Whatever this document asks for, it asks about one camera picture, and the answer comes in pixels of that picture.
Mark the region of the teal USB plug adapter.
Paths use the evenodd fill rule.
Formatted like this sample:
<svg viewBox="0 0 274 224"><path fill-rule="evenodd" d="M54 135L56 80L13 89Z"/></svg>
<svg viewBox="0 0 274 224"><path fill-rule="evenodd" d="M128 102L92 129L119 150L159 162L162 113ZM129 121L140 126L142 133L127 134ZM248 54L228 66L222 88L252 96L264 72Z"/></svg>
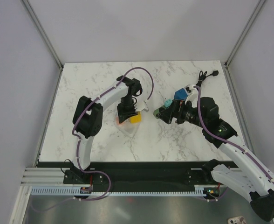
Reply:
<svg viewBox="0 0 274 224"><path fill-rule="evenodd" d="M165 102L164 102L164 108L165 109L169 108L172 105L172 102L173 102L172 99L165 100Z"/></svg>

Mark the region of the yellow plug adapter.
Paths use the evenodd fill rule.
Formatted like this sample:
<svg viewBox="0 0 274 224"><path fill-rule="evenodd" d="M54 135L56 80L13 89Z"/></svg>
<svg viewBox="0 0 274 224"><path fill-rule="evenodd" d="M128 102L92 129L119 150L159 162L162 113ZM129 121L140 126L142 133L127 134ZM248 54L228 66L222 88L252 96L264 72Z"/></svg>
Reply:
<svg viewBox="0 0 274 224"><path fill-rule="evenodd" d="M141 121L142 121L141 112L137 112L137 115L130 117L131 124L137 124L137 123L140 123Z"/></svg>

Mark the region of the pink plug adapter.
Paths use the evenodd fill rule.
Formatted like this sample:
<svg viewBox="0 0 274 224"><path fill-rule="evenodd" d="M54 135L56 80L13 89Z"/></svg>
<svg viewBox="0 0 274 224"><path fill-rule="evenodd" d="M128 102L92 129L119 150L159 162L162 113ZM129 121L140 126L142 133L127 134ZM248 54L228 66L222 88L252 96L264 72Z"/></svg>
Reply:
<svg viewBox="0 0 274 224"><path fill-rule="evenodd" d="M116 125L117 125L117 126L124 126L124 125L125 125L125 122L120 123L119 118L116 116Z"/></svg>

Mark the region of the blue cube socket adapter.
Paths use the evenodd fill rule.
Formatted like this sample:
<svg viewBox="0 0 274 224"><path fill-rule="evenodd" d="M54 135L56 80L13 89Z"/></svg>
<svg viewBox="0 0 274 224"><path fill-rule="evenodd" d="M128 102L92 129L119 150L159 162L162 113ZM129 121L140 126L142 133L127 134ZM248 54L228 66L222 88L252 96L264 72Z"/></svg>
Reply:
<svg viewBox="0 0 274 224"><path fill-rule="evenodd" d="M175 100L186 100L188 98L188 96L189 96L189 93L186 90L186 88L181 88L175 92L174 99Z"/></svg>

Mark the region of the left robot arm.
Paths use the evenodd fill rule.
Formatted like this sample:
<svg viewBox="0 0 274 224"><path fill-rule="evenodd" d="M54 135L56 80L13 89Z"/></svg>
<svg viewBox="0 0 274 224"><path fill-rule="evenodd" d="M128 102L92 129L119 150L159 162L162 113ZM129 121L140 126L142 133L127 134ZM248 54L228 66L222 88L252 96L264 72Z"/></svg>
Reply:
<svg viewBox="0 0 274 224"><path fill-rule="evenodd" d="M82 96L79 98L73 116L72 134L78 138L73 164L78 168L74 178L79 183L86 183L90 179L91 149L94 137L102 128L103 112L117 101L118 122L121 124L127 119L138 114L133 98L142 93L141 83L137 79L119 77L117 81L94 98Z"/></svg>

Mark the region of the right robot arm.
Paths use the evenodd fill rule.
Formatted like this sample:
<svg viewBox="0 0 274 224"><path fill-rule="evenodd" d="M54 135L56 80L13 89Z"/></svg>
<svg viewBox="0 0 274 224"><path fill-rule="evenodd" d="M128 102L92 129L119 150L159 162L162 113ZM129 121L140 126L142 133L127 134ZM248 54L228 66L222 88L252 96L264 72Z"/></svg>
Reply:
<svg viewBox="0 0 274 224"><path fill-rule="evenodd" d="M242 171L237 174L213 159L205 164L201 178L205 183L222 183L241 195L253 211L264 221L274 218L274 173L271 172L245 145L237 132L219 117L219 108L213 98L198 99L198 106L191 101L173 100L166 107L154 111L154 116L170 124L189 122L201 127L205 139L226 154Z"/></svg>

